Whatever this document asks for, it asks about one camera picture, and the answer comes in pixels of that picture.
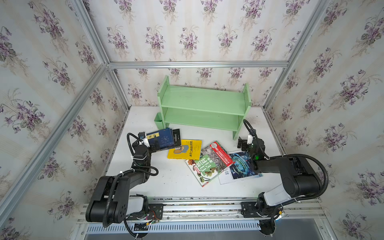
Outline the white blue swirl book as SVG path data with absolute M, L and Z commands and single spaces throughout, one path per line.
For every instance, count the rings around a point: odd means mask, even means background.
M 263 176 L 263 174 L 255 173 L 252 170 L 251 159 L 247 152 L 232 152 L 229 155 L 234 163 L 219 175 L 221 185 L 261 178 Z

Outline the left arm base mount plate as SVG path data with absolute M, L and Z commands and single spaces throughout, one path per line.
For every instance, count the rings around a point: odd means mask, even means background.
M 162 220 L 164 213 L 163 204 L 148 204 L 143 207 L 143 215 L 141 219 L 144 220 Z

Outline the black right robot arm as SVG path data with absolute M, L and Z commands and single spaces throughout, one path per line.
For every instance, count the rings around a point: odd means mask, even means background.
M 274 217 L 274 211 L 302 200 L 320 197 L 329 185 L 329 175 L 325 166 L 317 159 L 304 154 L 289 154 L 267 157 L 264 142 L 239 138 L 238 148 L 250 157 L 251 170 L 256 174 L 279 174 L 282 183 L 259 194 L 255 202 L 242 203 L 245 218 Z

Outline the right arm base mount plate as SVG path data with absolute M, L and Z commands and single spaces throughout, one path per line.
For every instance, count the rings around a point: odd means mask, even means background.
M 257 202 L 241 202 L 241 215 L 244 218 L 258 218 L 259 204 Z

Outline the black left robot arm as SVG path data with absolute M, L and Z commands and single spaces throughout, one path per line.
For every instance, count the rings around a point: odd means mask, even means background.
M 127 142 L 132 166 L 115 176 L 99 178 L 86 210 L 89 223 L 101 223 L 106 228 L 123 222 L 128 214 L 130 190 L 159 174 L 159 170 L 151 166 L 152 152 L 144 140 L 128 133 Z

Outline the green red nature book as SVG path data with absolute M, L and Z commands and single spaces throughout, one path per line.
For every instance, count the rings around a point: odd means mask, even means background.
M 231 167 L 234 161 L 222 145 L 215 141 L 201 150 L 198 160 L 185 160 L 186 165 L 201 187 Z

